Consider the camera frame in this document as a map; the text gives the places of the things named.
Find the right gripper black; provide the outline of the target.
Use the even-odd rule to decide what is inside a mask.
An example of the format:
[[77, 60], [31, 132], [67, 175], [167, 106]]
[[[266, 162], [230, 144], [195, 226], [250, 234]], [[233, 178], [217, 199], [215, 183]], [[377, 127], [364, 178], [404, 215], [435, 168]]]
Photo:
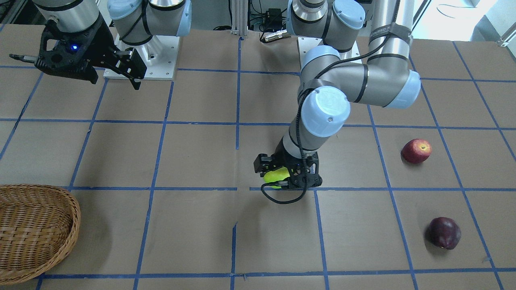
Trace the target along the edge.
[[129, 79], [139, 90], [147, 66], [135, 48], [118, 50], [105, 20], [96, 19], [83, 31], [61, 31], [57, 22], [47, 20], [37, 56], [10, 54], [12, 59], [34, 64], [55, 77], [90, 81], [96, 84], [96, 67], [108, 68]]

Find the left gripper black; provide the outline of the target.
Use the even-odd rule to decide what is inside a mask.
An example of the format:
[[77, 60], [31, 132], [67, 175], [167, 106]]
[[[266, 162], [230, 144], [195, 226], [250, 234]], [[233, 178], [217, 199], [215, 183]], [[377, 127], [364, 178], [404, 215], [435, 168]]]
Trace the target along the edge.
[[295, 156], [285, 145], [293, 145], [293, 143], [290, 139], [287, 140], [287, 143], [281, 140], [273, 155], [260, 153], [256, 156], [253, 162], [255, 173], [266, 174], [286, 167], [290, 174], [290, 177], [285, 180], [264, 183], [262, 188], [268, 186], [280, 189], [309, 189], [320, 186], [323, 179], [319, 174], [318, 152], [304, 151], [304, 157], [302, 157], [299, 147], [294, 145], [292, 151], [297, 152]]

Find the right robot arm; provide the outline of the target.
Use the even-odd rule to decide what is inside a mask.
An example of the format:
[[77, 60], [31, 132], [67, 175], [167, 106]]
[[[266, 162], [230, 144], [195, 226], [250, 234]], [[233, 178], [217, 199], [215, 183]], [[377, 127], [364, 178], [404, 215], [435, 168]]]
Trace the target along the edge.
[[94, 0], [35, 0], [46, 19], [36, 56], [11, 54], [17, 61], [54, 77], [96, 84], [96, 68], [130, 81], [135, 90], [154, 69], [172, 64], [166, 42], [189, 34], [190, 0], [109, 0], [107, 10], [118, 33], [114, 37]]

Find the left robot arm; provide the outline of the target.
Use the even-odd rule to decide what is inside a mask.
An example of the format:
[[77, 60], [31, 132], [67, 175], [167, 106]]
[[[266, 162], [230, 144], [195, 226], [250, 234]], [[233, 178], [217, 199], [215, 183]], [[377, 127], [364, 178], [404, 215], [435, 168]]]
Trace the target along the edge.
[[355, 0], [291, 0], [288, 33], [319, 38], [302, 59], [298, 112], [271, 156], [260, 154], [254, 170], [264, 177], [286, 169], [289, 176], [269, 185], [307, 189], [321, 185], [317, 151], [350, 115], [350, 104], [410, 107], [420, 91], [420, 76], [408, 68], [414, 1], [375, 3], [368, 53], [351, 57], [366, 20]]

